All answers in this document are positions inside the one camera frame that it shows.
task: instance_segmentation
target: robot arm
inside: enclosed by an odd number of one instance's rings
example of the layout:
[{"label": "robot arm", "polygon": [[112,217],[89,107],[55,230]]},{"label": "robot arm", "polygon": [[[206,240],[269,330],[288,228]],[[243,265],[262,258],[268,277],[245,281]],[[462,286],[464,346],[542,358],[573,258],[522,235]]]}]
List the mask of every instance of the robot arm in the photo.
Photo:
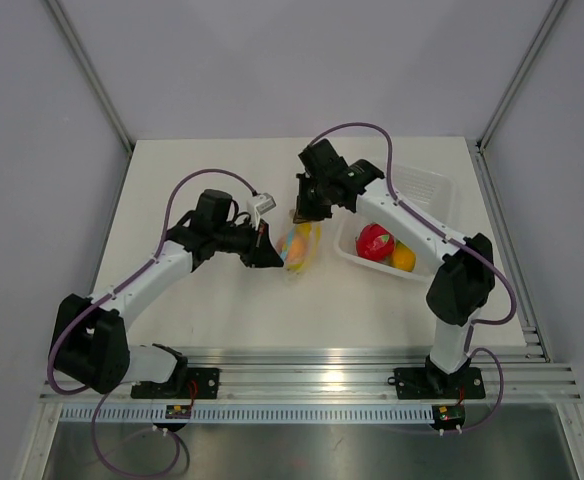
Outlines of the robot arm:
[{"label": "robot arm", "polygon": [[232,202],[227,193],[206,190],[196,209],[168,230],[160,255],[141,274],[126,280],[123,288],[111,286],[87,298],[65,298],[59,306],[52,345],[78,315],[110,296],[71,331],[55,357],[55,369],[99,393],[111,392],[121,382],[165,384],[184,378],[187,359],[162,345],[129,347],[126,331],[166,288],[216,252],[236,253],[250,268],[283,266],[270,243],[268,225],[260,218],[274,208],[272,197],[253,197],[250,219],[242,224],[228,221]]},{"label": "robot arm", "polygon": [[447,232],[448,238],[463,239],[465,245],[492,262],[490,241],[482,234],[467,238],[453,231],[400,192],[397,192],[400,202],[395,202],[381,170],[366,160],[347,165],[328,140],[308,146],[299,157],[305,173],[297,175],[296,222],[330,218],[332,205],[344,207],[383,226],[436,272],[426,295],[428,306],[437,317],[426,370],[430,387],[440,394],[469,367],[465,351],[468,329],[494,288],[494,274],[471,255],[434,235],[409,210]]}]

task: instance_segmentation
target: toy apple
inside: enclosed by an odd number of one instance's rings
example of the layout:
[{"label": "toy apple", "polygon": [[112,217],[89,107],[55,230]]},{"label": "toy apple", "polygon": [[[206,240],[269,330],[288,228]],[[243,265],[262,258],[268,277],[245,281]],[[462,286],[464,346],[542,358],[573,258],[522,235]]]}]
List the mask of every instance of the toy apple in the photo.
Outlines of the toy apple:
[{"label": "toy apple", "polygon": [[356,253],[361,258],[381,262],[394,251],[394,237],[381,225],[367,225],[356,241]]}]

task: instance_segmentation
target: white tabletop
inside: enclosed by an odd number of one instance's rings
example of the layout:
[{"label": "white tabletop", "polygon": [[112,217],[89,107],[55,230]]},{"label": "white tabletop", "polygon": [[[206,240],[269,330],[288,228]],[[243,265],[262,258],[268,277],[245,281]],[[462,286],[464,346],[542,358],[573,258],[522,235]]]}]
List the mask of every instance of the white tabletop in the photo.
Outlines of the white tabletop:
[{"label": "white tabletop", "polygon": [[[139,141],[99,271],[97,286],[117,283],[153,252],[165,204],[176,183],[201,168],[226,168],[247,178],[278,206],[266,215],[272,242],[294,206],[302,171],[297,155],[308,138]],[[460,137],[395,138],[395,162],[445,175],[456,185],[448,224],[494,239],[465,140]],[[381,138],[332,139],[348,162],[382,161]],[[249,192],[221,175],[187,184],[174,203],[172,223],[193,209],[205,188],[232,194],[243,207]],[[435,320],[425,303],[428,285],[375,272],[338,257],[332,246],[339,216],[324,222],[319,259],[296,282],[283,269],[247,269],[238,257],[216,254],[166,290],[133,324],[131,344],[175,347],[422,347],[432,344]],[[496,265],[502,268],[498,252]],[[508,311],[498,283],[483,318]],[[517,318],[502,327],[479,327],[475,345],[524,346]]]}]

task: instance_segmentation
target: white wall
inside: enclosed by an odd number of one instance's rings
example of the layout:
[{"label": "white wall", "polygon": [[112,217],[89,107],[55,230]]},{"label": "white wall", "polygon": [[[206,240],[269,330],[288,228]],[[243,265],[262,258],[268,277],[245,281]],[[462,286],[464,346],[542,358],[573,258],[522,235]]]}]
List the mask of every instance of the white wall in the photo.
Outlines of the white wall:
[{"label": "white wall", "polygon": [[584,2],[572,2],[488,161],[556,359],[584,399]]},{"label": "white wall", "polygon": [[44,379],[59,301],[85,293],[126,160],[36,0],[0,0],[0,480]]},{"label": "white wall", "polygon": [[477,138],[550,0],[64,0],[135,138]]}]

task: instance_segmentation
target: plastic container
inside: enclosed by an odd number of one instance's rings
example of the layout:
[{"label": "plastic container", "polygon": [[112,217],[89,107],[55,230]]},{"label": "plastic container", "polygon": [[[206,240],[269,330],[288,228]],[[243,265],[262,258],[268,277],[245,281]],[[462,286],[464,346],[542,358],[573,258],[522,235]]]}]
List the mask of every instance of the plastic container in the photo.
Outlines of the plastic container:
[{"label": "plastic container", "polygon": [[[384,165],[376,165],[385,171]],[[446,224],[449,222],[455,194],[452,180],[438,173],[394,164],[392,166],[392,181],[394,188],[417,206],[437,220]],[[418,255],[412,272],[406,272],[385,263],[373,262],[359,257],[356,254],[356,240],[361,230],[369,223],[371,223],[370,220],[361,215],[346,214],[334,238],[334,250],[336,253],[350,262],[385,272],[395,277],[422,282],[432,280],[434,272],[431,272],[426,264],[419,261]]]}]

